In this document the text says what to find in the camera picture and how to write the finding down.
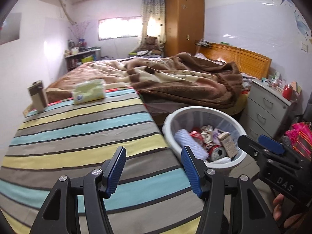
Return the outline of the right hand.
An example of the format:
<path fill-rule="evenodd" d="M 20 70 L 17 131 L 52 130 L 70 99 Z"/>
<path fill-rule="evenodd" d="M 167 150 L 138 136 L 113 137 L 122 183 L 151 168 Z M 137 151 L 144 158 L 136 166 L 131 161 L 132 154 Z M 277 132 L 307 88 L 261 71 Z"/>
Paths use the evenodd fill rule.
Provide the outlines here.
<path fill-rule="evenodd" d="M 273 200 L 273 218 L 275 221 L 280 220 L 282 216 L 282 204 L 284 202 L 284 195 L 278 194 Z M 284 221 L 284 227 L 287 228 L 291 226 L 295 221 L 299 220 L 302 214 L 293 215 Z"/>

